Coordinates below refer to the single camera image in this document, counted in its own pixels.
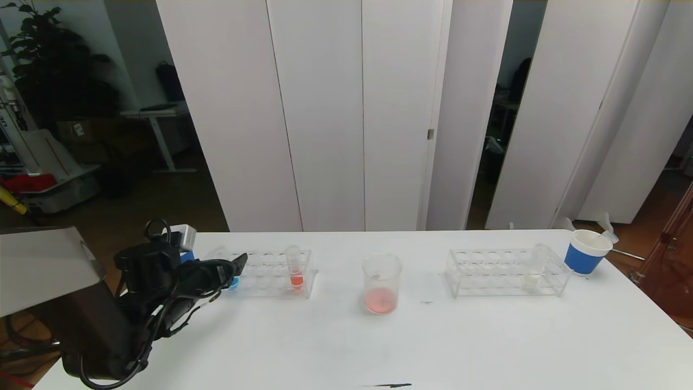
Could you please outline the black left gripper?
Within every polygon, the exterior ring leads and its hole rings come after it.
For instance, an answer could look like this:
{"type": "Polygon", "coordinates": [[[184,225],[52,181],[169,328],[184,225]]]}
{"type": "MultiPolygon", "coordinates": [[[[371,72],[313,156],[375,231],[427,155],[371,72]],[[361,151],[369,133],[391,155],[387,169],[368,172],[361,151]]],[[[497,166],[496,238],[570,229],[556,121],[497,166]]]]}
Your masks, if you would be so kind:
{"type": "Polygon", "coordinates": [[[176,296],[212,296],[228,287],[233,277],[240,277],[247,264],[248,253],[232,261],[223,259],[189,260],[176,270],[176,296]]]}

